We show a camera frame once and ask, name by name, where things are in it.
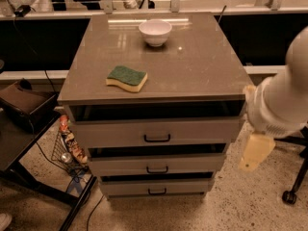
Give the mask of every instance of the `chair wheel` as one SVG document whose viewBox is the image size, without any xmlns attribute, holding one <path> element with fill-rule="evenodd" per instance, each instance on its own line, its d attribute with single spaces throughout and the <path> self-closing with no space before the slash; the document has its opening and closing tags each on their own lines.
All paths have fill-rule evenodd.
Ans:
<svg viewBox="0 0 308 231">
<path fill-rule="evenodd" d="M 287 204 L 295 204 L 296 194 L 294 192 L 285 191 L 283 192 L 282 200 Z"/>
</svg>

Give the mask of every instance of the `drawer cabinet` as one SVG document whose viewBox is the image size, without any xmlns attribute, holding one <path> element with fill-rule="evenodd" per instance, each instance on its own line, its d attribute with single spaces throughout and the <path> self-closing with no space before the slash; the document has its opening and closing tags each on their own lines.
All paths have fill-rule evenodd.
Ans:
<svg viewBox="0 0 308 231">
<path fill-rule="evenodd" d="M 146 45 L 138 29 L 153 18 L 172 24 L 162 47 Z M 252 84 L 213 15 L 94 15 L 84 42 L 59 103 L 101 191 L 116 197 L 210 190 L 244 124 L 243 89 Z M 105 84 L 119 64 L 147 73 L 140 92 Z"/>
</svg>

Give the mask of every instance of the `speckled floor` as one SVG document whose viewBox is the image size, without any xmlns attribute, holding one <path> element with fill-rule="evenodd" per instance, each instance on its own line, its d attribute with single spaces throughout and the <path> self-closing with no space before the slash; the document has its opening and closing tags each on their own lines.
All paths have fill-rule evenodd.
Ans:
<svg viewBox="0 0 308 231">
<path fill-rule="evenodd" d="M 308 179 L 297 193 L 294 206 L 282 202 L 281 194 L 292 187 L 302 159 L 302 147 L 278 142 L 269 157 L 252 173 L 237 169 L 246 135 L 246 123 L 237 141 L 227 151 L 216 183 L 206 196 L 161 196 L 106 200 L 95 209 L 89 230 L 307 230 Z M 38 142 L 51 157 L 58 122 Z M 44 159 L 35 145 L 22 164 L 36 178 L 65 191 L 67 173 Z M 102 197 L 94 185 L 88 202 L 81 208 L 69 230 L 87 230 L 91 211 Z M 0 179 L 0 212 L 13 215 L 8 230 L 59 230 L 69 208 L 49 197 Z"/>
</svg>

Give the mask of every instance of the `metal stand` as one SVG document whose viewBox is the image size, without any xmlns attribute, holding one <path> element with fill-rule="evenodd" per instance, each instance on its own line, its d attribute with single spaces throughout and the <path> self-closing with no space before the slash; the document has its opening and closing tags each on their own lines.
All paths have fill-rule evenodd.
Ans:
<svg viewBox="0 0 308 231">
<path fill-rule="evenodd" d="M 49 127 L 59 118 L 58 113 L 54 113 L 52 117 L 45 123 L 46 125 L 42 127 L 34 136 L 23 132 L 16 126 L 14 126 L 4 115 L 1 115 L 1 124 L 0 126 L 0 151 L 9 155 L 10 152 L 12 156 L 7 164 L 0 160 L 0 176 L 12 181 L 20 186 L 26 187 L 32 191 L 36 191 L 38 193 L 44 194 L 46 196 L 52 197 L 58 201 L 61 201 L 64 204 L 68 204 L 71 207 L 69 214 L 67 215 L 62 227 L 61 231 L 68 230 L 71 222 L 76 217 L 79 209 L 84 204 L 87 199 L 87 196 L 90 194 L 90 190 L 93 187 L 96 177 L 91 176 L 90 180 L 83 188 L 82 192 L 79 196 L 71 195 L 67 192 L 60 191 L 58 189 L 52 188 L 48 185 L 45 185 L 38 181 L 20 162 L 20 158 L 25 155 L 25 153 L 32 148 L 32 146 L 39 140 L 39 138 L 49 129 Z"/>
</svg>

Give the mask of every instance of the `drawer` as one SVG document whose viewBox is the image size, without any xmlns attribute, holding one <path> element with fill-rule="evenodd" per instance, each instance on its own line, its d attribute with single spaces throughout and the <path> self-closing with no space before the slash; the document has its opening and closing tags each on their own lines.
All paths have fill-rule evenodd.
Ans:
<svg viewBox="0 0 308 231">
<path fill-rule="evenodd" d="M 95 176 L 219 171 L 225 160 L 225 154 L 219 152 L 224 147 L 193 144 L 92 148 L 88 165 Z"/>
<path fill-rule="evenodd" d="M 71 125 L 84 148 L 159 144 L 220 143 L 234 141 L 244 124 L 238 117 L 125 120 Z"/>
<path fill-rule="evenodd" d="M 101 177 L 99 187 L 107 197 L 146 195 L 158 196 L 183 193 L 206 193 L 211 190 L 214 180 L 211 173 L 203 175 L 176 174 L 168 178 L 135 176 L 128 180 L 128 177 L 119 178 Z"/>
<path fill-rule="evenodd" d="M 193 155 L 187 157 L 122 158 L 89 161 L 90 171 L 95 176 L 165 174 L 179 172 L 219 171 L 225 156 Z"/>
<path fill-rule="evenodd" d="M 102 102 L 96 105 L 69 105 L 65 109 L 75 121 L 136 120 L 183 117 L 240 116 L 243 112 L 244 98 L 241 100 L 189 100 L 171 99 L 120 100 L 114 104 Z"/>
</svg>

